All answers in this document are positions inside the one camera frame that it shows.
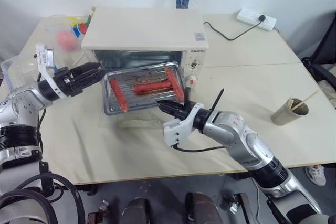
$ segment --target oven tray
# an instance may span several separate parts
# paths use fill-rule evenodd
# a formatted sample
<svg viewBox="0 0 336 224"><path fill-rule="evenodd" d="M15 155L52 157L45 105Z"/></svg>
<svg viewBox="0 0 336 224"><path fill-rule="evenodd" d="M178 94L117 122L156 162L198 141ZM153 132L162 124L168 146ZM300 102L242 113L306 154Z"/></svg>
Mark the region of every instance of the oven tray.
<svg viewBox="0 0 336 224"><path fill-rule="evenodd" d="M124 113L120 107L116 96L114 95L109 81L116 79L125 99L128 102L129 111L142 110L156 106L159 100L177 101L173 90L161 91L148 95L136 95L133 92L133 86L144 84L145 82L159 82L166 80L165 68L169 67L177 77L177 80L184 90L184 78L177 62L168 62L152 66L138 67L132 69L123 69L119 71L108 72L102 79L103 106L106 115L115 115Z"/></svg>

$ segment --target metal cup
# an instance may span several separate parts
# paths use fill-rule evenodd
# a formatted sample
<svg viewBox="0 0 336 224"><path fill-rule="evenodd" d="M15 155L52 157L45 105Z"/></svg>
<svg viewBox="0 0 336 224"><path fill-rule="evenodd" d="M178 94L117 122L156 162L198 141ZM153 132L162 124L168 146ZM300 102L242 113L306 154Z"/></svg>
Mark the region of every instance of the metal cup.
<svg viewBox="0 0 336 224"><path fill-rule="evenodd" d="M294 98L292 108L300 102L301 100ZM291 121L294 121L297 118L307 115L309 112L308 106L305 103L303 103L293 111L291 111L291 108L288 107L288 104L289 100L271 116L271 120L273 123L282 126Z"/></svg>

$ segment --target toaster oven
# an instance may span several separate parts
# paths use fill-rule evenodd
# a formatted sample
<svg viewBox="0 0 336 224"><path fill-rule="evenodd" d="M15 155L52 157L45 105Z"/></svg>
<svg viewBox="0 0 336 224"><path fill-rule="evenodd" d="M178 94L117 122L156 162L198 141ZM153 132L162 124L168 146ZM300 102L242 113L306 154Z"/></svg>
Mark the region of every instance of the toaster oven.
<svg viewBox="0 0 336 224"><path fill-rule="evenodd" d="M97 8L82 48L111 71L177 62L192 87L208 43L197 10Z"/></svg>

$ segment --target wooden stick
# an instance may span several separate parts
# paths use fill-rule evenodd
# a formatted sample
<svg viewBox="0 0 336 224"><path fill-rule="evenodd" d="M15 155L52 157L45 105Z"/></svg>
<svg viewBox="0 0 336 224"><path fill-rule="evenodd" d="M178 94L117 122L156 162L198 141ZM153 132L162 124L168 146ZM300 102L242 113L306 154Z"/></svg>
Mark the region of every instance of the wooden stick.
<svg viewBox="0 0 336 224"><path fill-rule="evenodd" d="M294 102L294 99L293 99L292 97L290 97L290 98L289 98L289 103L288 103L288 107L289 107L289 109L292 108L292 106L293 106L293 102Z"/></svg>
<svg viewBox="0 0 336 224"><path fill-rule="evenodd" d="M295 105L294 108L291 109L291 111L297 109L298 107L300 107L301 105L303 105L305 102L307 102L310 98L312 98L314 95L316 95L320 90L315 91L313 94L311 94L310 96L308 96L306 99L304 99L302 102L300 102L299 104Z"/></svg>

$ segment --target sneaker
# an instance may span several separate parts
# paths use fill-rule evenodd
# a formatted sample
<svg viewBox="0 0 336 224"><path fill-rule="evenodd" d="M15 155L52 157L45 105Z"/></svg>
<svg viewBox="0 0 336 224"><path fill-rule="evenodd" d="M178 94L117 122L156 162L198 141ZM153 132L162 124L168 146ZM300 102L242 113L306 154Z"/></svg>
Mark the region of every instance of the sneaker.
<svg viewBox="0 0 336 224"><path fill-rule="evenodd" d="M304 168L306 176L315 185L325 186L327 180L324 175L324 167L322 165L311 165Z"/></svg>

